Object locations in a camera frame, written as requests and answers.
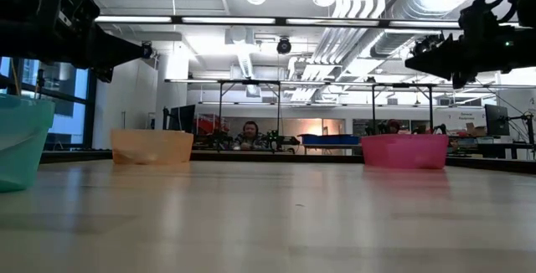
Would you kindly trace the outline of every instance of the wooden table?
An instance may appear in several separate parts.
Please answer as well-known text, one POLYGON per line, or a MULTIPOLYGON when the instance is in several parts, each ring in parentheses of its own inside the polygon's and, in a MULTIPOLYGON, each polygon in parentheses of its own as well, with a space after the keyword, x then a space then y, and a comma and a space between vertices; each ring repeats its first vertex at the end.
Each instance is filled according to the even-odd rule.
POLYGON ((48 164, 2 194, 2 272, 533 273, 535 188, 459 167, 48 164))

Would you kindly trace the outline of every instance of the white wall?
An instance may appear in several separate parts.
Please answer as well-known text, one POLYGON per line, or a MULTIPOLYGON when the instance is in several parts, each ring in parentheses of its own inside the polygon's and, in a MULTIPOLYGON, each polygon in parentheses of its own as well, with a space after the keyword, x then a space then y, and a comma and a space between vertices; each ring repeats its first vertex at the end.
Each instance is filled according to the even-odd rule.
POLYGON ((157 71, 153 67, 139 59, 117 66, 110 84, 97 84, 93 148, 111 148, 110 130, 114 128, 145 128, 156 104, 157 71))
POLYGON ((163 109, 185 106, 187 103, 188 85, 184 83, 167 83, 166 79, 188 78, 188 56, 180 54, 161 55, 158 58, 157 76, 157 112, 155 129, 162 130, 163 109))

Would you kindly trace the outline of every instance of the plastic bowl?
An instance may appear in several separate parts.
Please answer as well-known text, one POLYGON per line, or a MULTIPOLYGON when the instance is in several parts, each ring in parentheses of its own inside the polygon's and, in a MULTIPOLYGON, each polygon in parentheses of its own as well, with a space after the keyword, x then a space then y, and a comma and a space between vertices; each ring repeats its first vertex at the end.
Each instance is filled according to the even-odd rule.
POLYGON ((23 190, 35 182, 54 102, 0 95, 0 116, 0 192, 23 190))
POLYGON ((447 135, 379 135, 361 138, 365 165, 405 169, 442 169, 447 135))

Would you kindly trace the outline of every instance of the metal frame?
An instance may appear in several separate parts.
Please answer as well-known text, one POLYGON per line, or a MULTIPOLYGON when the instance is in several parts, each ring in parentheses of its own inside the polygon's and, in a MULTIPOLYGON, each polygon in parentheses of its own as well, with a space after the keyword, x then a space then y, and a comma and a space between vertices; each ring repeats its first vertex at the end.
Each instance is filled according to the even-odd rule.
POLYGON ((432 105, 432 88, 435 87, 434 84, 373 84, 372 85, 372 123, 373 123, 373 134, 376 135, 376 97, 379 96, 381 92, 385 90, 387 87, 393 87, 393 88, 416 88, 420 93, 426 96, 425 92, 421 90, 420 88, 428 88, 428 98, 429 105, 430 105, 430 128, 434 129, 434 111, 433 111, 433 105, 432 105), (376 87, 381 86, 384 87, 378 94, 376 95, 376 87))
POLYGON ((129 25, 195 25, 195 26, 277 26, 314 28, 381 28, 420 30, 459 30, 456 20, 401 20, 389 18, 303 18, 303 17, 245 17, 203 15, 101 15, 98 24, 129 25))

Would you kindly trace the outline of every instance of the desk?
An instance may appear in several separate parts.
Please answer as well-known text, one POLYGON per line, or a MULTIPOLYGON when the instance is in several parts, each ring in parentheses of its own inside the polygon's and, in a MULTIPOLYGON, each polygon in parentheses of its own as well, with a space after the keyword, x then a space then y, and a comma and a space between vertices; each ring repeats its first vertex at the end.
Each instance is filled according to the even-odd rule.
POLYGON ((491 157, 498 157, 505 159, 506 150, 511 150, 512 159, 518 158, 518 149, 532 150, 533 146, 530 144, 522 143, 490 143, 490 144, 478 144, 478 153, 481 153, 484 157, 486 155, 491 157))
POLYGON ((361 147, 361 144, 302 144, 305 148, 305 154, 307 155, 307 149, 355 149, 361 147))

